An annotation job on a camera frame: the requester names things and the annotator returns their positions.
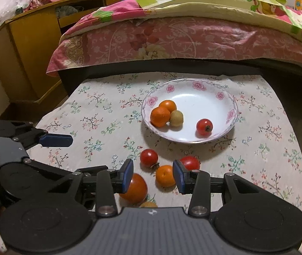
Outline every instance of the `green fruit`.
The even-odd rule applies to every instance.
[[[184,122],[183,113],[179,110],[174,110],[170,115],[170,125],[172,126],[181,126]]]

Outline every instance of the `orange fruit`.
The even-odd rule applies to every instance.
[[[119,194],[120,197],[127,200],[131,204],[136,204],[142,202],[148,194],[148,186],[144,178],[134,173],[128,187],[128,191],[125,194]]]
[[[160,128],[170,120],[170,115],[171,113],[168,109],[159,106],[151,111],[150,121],[154,126]]]
[[[177,110],[177,106],[174,103],[174,101],[171,101],[170,99],[166,99],[165,101],[162,101],[159,106],[163,106],[165,108],[167,108],[167,110],[170,111],[170,113],[174,110]]]
[[[171,187],[176,184],[172,174],[172,166],[160,166],[156,171],[156,181],[163,187]]]

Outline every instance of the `rose print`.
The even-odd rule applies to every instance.
[[[219,100],[222,100],[224,98],[224,93],[223,92],[218,92],[216,95],[216,98],[218,98]]]
[[[228,113],[228,117],[226,118],[226,122],[225,123],[227,124],[228,122],[230,122],[230,120],[233,117],[235,117],[235,115],[236,115],[235,109],[230,110],[229,113]]]
[[[199,91],[205,91],[206,87],[203,85],[202,81],[194,81],[192,83],[192,88],[197,89]]]
[[[168,93],[174,92],[174,86],[169,84],[166,88],[166,92],[168,92]]]
[[[152,108],[156,104],[157,100],[157,97],[148,97],[147,104]]]

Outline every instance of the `white bowl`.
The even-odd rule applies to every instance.
[[[181,127],[157,128],[150,122],[151,111],[162,101],[170,99],[184,115]],[[157,135],[173,142],[184,144],[206,143],[227,134],[234,126],[238,109],[233,96],[219,85],[207,79],[184,78],[168,81],[153,89],[145,97],[141,114],[147,127]],[[196,132],[196,124],[209,119],[213,130],[208,137]]]

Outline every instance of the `floral tablecloth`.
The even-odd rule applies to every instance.
[[[206,144],[170,142],[152,133],[141,118],[147,93],[176,78],[207,78],[229,91],[239,113],[235,127],[224,137]],[[222,177],[234,172],[302,210],[302,156],[292,126],[273,89],[261,76],[207,76],[176,73],[139,73],[85,81],[61,107],[37,125],[51,133],[68,133],[69,148],[36,146],[32,159],[74,171],[96,165],[120,168],[132,158],[134,169],[148,185],[148,200],[158,206],[188,208],[191,195],[177,188],[161,189],[152,172],[140,168],[140,152],[157,151],[160,165],[185,155],[196,156],[201,169]],[[117,205],[124,206],[116,196]],[[212,210],[222,206],[221,195],[212,194]]]

